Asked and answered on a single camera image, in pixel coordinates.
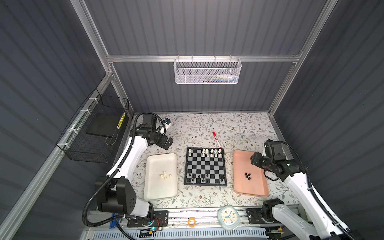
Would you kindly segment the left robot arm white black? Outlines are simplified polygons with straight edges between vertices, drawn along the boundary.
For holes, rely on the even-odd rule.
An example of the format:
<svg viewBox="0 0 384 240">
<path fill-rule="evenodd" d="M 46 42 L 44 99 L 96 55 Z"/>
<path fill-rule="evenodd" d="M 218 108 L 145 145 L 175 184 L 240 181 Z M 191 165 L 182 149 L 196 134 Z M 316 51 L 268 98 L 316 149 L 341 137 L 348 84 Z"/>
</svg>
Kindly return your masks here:
<svg viewBox="0 0 384 240">
<path fill-rule="evenodd" d="M 106 176 L 97 179 L 96 191 L 83 209 L 82 222 L 85 226 L 99 227 L 124 217 L 153 222 L 153 204 L 137 197 L 131 179 L 138 161 L 149 146 L 156 145 L 167 150 L 172 145 L 173 139 L 166 135 L 171 124 L 170 119 L 162 119 L 155 113 L 140 113 L 135 117 L 121 156 Z M 92 201 L 97 202 L 100 212 L 112 213 L 113 216 L 91 222 L 88 213 Z"/>
</svg>

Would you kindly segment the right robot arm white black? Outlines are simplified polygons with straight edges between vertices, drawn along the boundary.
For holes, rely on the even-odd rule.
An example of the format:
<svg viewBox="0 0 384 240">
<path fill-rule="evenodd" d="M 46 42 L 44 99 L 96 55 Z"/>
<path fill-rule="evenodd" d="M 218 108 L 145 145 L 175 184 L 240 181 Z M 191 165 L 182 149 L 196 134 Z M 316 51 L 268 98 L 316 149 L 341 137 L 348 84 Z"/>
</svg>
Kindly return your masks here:
<svg viewBox="0 0 384 240">
<path fill-rule="evenodd" d="M 265 153 L 254 152 L 251 164 L 264 172 L 274 173 L 284 182 L 303 206 L 311 221 L 307 222 L 280 199 L 264 201 L 259 213 L 266 223 L 280 222 L 300 240 L 362 240 L 359 231 L 352 231 L 328 206 L 311 183 L 308 169 L 300 157 L 288 160 L 282 146 L 286 142 L 267 140 Z"/>
</svg>

